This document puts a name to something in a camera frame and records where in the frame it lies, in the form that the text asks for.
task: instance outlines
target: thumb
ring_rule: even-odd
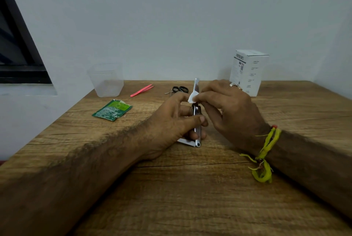
[[[186,134],[191,129],[199,127],[205,121],[205,119],[206,118],[203,115],[195,115],[186,118],[180,118],[180,122],[182,124],[180,126],[182,128],[182,135]]]

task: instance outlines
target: window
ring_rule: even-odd
[[[0,0],[0,83],[51,84],[15,0]]]

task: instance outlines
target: window sill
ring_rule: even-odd
[[[0,84],[0,96],[57,96],[52,84]]]

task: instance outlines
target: clear plastic container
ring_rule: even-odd
[[[122,63],[97,64],[88,75],[99,97],[116,97],[124,86]]]

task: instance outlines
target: white paper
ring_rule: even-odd
[[[195,101],[193,101],[193,97],[196,96],[196,95],[198,95],[198,94],[199,94],[199,92],[193,91],[193,92],[191,93],[191,95],[189,96],[188,102],[191,103],[191,104],[194,104]]]

